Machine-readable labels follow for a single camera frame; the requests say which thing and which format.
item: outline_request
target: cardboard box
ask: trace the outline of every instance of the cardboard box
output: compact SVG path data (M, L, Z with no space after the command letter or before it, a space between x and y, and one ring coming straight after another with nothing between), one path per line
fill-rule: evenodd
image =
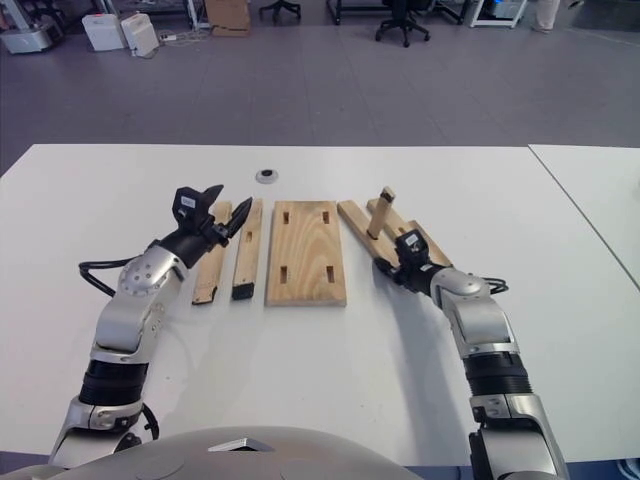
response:
M251 29L247 0L205 0L207 18L217 37L246 37Z

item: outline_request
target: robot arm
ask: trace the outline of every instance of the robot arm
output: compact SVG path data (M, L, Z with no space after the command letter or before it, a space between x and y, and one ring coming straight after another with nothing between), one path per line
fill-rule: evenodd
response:
M506 314L484 278L435 265L418 230L396 239L398 268L376 259L396 283L429 296L451 323L471 387L478 431L469 435L476 479L568 479L540 398L529 384Z
M178 229L124 266L115 295L81 268L85 278L113 298L98 320L89 367L80 394L69 404L50 465L72 468L139 445L130 429L141 413L158 437L155 418L141 397L165 312L189 270L216 245L226 246L251 208L247 199L227 225L216 224L208 211L221 190L221 185L203 193L179 189L173 204Z

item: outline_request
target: black cable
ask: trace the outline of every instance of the black cable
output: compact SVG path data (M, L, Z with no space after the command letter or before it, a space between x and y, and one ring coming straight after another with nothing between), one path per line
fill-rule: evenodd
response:
M147 424L144 426L145 430L151 430L151 438L157 440L160 438L160 425L158 424L158 420L156 420L156 416L153 414L151 409L147 406L146 403L142 404L142 414L144 418L147 419Z
M113 297L116 292L113 288L111 288L106 283L101 282L96 277L89 273L90 270L108 270L111 268L119 268L124 267L127 263L133 260L132 258L125 258L123 260L110 260L110 261L100 261L100 262L82 262L78 265L78 269L80 270L80 276L84 278L91 285L96 287L103 293L106 293L110 297Z
M498 293L506 292L509 290L507 281L502 278L484 277L484 280L489 284L491 289L489 293L491 295L497 295Z

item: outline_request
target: white container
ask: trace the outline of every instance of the white container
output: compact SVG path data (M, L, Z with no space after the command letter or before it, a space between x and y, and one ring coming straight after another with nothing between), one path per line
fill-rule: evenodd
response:
M145 13L136 13L123 20L122 30L131 53L137 57L146 57L160 46L149 15Z
M118 50L127 46L120 21L111 13L86 15L82 19L82 25L96 52Z

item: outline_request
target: wooden block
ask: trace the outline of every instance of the wooden block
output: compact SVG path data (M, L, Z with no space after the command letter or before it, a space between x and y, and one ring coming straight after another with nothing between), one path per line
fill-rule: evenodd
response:
M227 223L231 218L231 202L217 202L213 206L213 216L216 223ZM193 289L193 305L213 302L213 297L220 284L220 273L224 261L225 248L217 245L206 253L199 262L198 278Z
M353 200L338 202L338 212L373 258L382 257L394 267L398 266L398 256L391 240L384 235L380 235L377 240L369 236L369 219Z
M377 198L373 198L367 202L367 209L370 212L373 212L376 209L376 204L378 203ZM398 215L393 208L389 209L389 213L387 215L387 223L384 226L384 231L389 235L389 237L395 240L396 237L407 233L410 230L419 230L420 234L427 241L427 245L429 246L429 257L433 263L437 263L438 265L451 266L451 260L444 254L442 249L438 246L436 242L429 236L422 226L416 222L415 220L411 220L409 222L405 222L403 218Z
M266 304L347 304L335 202L276 202Z
M380 193L380 198L376 202L376 208L373 210L371 215L371 222L369 223L369 228L367 228L367 233L374 240L378 239L380 232L382 231L382 227L387 220L387 215L389 214L389 210L391 209L391 204L396 198L396 194L393 193L389 187L384 187L382 189L382 193Z
M231 298L234 300L253 297L260 256L261 229L262 200L254 199L238 242L236 271L233 275L233 290L231 290Z

